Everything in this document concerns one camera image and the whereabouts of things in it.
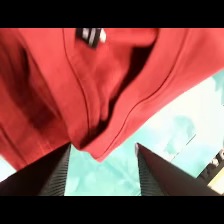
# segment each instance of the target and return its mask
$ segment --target red cloth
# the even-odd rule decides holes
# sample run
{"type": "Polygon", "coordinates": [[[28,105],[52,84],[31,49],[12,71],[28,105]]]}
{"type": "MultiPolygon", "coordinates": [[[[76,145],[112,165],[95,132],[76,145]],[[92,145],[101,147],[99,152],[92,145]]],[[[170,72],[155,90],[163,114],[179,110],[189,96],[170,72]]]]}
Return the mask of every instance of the red cloth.
{"type": "Polygon", "coordinates": [[[71,141],[102,161],[224,64],[223,29],[0,29],[0,154],[17,170],[71,141]]]}

